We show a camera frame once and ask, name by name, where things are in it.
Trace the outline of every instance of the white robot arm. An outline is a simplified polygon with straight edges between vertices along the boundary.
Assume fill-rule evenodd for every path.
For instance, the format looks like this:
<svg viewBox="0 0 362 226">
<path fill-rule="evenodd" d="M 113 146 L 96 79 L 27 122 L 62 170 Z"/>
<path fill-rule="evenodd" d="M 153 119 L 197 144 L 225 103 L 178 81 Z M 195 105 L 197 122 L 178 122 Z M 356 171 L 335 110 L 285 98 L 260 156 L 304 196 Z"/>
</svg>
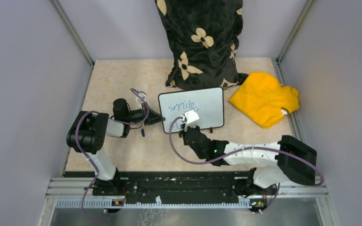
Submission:
<svg viewBox="0 0 362 226">
<path fill-rule="evenodd" d="M 276 152 L 281 150 L 291 153 L 315 166 L 317 152 L 292 136 L 284 135 L 281 141 L 269 144 L 236 144 L 208 139 L 200 132 L 199 116 L 194 110 L 186 112 L 182 121 L 183 130 L 180 133 L 184 144 L 189 145 L 198 158 L 211 161 L 215 166 L 263 165 L 263 167 L 253 169 L 255 171 L 253 183 L 261 188 L 268 188 L 273 184 L 289 180 L 302 185 L 314 185 L 315 183 L 315 171 L 311 167 Z"/>
<path fill-rule="evenodd" d="M 94 167 L 97 176 L 97 182 L 103 186 L 111 187 L 118 185 L 120 178 L 118 177 L 117 168 L 110 162 L 109 157 L 103 150 L 103 142 L 105 136 L 123 137 L 126 138 L 130 132 L 130 125 L 143 123 L 152 125 L 165 118 L 148 107 L 148 104 L 143 100 L 146 94 L 141 91 L 132 92 L 137 96 L 136 101 L 140 109 L 131 110 L 125 99 L 116 99 L 113 102 L 113 116 L 109 118 L 107 113 L 86 112 L 80 111 L 70 128 L 66 142 L 69 147 L 72 147 L 76 152 L 82 152 L 91 159 L 90 163 Z M 76 142 L 76 128 L 78 130 L 78 142 Z"/>
</svg>

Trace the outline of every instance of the small whiteboard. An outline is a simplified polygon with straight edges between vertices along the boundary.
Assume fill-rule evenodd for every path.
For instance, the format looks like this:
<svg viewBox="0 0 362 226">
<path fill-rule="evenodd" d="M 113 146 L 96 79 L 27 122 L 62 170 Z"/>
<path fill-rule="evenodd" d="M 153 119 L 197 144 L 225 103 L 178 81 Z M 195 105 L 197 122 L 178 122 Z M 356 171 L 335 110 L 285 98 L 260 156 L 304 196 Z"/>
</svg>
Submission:
<svg viewBox="0 0 362 226">
<path fill-rule="evenodd" d="M 169 133 L 172 121 L 185 112 L 195 110 L 199 115 L 199 127 L 209 129 L 224 125 L 224 95 L 221 87 L 162 93 L 159 95 L 160 112 L 166 120 L 163 130 Z M 181 130 L 181 120 L 178 120 L 172 132 Z"/>
</svg>

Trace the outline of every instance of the tabletop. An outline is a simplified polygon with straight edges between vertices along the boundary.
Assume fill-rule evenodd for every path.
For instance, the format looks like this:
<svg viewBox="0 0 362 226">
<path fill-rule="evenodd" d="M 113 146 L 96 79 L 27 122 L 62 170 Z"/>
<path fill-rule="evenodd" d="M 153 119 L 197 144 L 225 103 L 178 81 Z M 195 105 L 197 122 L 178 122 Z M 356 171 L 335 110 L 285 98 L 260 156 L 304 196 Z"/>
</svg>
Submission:
<svg viewBox="0 0 362 226">
<path fill-rule="evenodd" d="M 266 72 L 275 76 L 270 58 L 236 58 L 238 72 Z M 167 75 L 173 67 L 172 59 L 142 60 L 98 60 L 90 79 L 82 109 L 113 115 L 113 101 L 124 98 L 132 110 L 139 106 L 130 88 L 144 91 L 149 106 L 160 113 L 158 95 L 180 91 L 179 88 L 166 88 Z M 239 144 L 263 144 L 281 140 L 282 135 L 291 135 L 288 118 L 285 117 L 270 129 L 256 125 L 246 115 L 232 106 L 228 99 L 239 88 L 224 90 L 224 126 L 203 133 L 210 139 L 228 140 Z M 119 171 L 234 171 L 247 170 L 257 165 L 233 165 L 216 167 L 211 164 L 192 165 L 178 158 L 170 147 L 168 134 L 162 123 L 132 129 L 127 138 L 106 136 L 103 145 L 111 162 Z M 177 151 L 191 161 L 202 161 L 182 138 L 173 134 Z M 70 150 L 66 171 L 93 171 L 92 166 L 81 153 Z"/>
</svg>

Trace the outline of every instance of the whiteboard frame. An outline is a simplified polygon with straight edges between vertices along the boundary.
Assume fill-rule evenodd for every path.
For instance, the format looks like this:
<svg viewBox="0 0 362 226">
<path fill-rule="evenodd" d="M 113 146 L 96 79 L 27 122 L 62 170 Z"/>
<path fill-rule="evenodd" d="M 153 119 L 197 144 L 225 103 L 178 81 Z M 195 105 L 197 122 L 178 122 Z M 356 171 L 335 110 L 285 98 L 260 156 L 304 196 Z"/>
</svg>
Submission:
<svg viewBox="0 0 362 226">
<path fill-rule="evenodd" d="M 222 90 L 222 125 L 221 126 L 217 126 L 217 127 L 209 127 L 209 128 L 200 128 L 201 130 L 202 129 L 214 129 L 214 128 L 221 128 L 224 126 L 225 124 L 225 117 L 224 117 L 224 90 L 221 88 L 221 87 L 213 87 L 213 89 L 216 89 L 216 88 L 219 88 Z M 163 95 L 163 94 L 170 94 L 170 93 L 181 93 L 181 92 L 193 92 L 193 91 L 198 91 L 198 90 L 204 90 L 204 89 L 194 89 L 194 90 L 180 90 L 180 91 L 175 91 L 175 92 L 168 92 L 168 93 L 161 93 L 157 96 L 157 101 L 159 102 L 159 110 L 160 110 L 160 115 L 162 115 L 162 108 L 160 106 L 160 95 Z M 166 132 L 165 130 L 165 121 L 162 122 L 162 126 L 163 126 L 163 132 L 165 134 L 169 134 L 170 132 Z"/>
</svg>

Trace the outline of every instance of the wall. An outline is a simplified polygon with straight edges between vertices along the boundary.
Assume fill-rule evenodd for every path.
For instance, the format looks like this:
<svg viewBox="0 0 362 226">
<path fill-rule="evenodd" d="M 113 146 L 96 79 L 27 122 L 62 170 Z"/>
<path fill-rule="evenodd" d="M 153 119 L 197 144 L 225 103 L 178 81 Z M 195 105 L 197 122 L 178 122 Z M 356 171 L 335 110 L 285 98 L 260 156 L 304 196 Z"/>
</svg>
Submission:
<svg viewBox="0 0 362 226">
<path fill-rule="evenodd" d="M 88 74 L 48 0 L 0 1 L 0 225 L 36 225 Z"/>
<path fill-rule="evenodd" d="M 362 1 L 315 3 L 282 66 L 341 225 L 362 225 Z"/>
<path fill-rule="evenodd" d="M 154 0 L 59 0 L 91 57 L 172 58 Z M 306 0 L 245 0 L 239 57 L 277 57 Z"/>
</svg>

